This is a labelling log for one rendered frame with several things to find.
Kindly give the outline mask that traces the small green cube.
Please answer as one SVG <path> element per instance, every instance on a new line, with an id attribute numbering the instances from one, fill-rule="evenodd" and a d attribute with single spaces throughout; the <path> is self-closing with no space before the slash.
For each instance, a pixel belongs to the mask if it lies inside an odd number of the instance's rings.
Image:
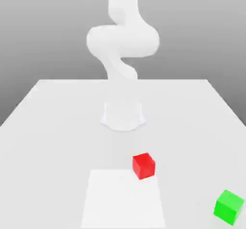
<path id="1" fill-rule="evenodd" d="M 245 200 L 228 191 L 224 190 L 216 200 L 213 214 L 233 226 L 240 215 Z"/>

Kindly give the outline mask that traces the small red cube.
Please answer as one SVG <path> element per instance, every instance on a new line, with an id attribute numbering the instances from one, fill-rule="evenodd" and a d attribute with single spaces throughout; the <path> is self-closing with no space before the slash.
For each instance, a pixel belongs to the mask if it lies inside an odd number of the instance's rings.
<path id="1" fill-rule="evenodd" d="M 133 156 L 132 166 L 139 180 L 155 175 L 156 162 L 149 153 Z"/>

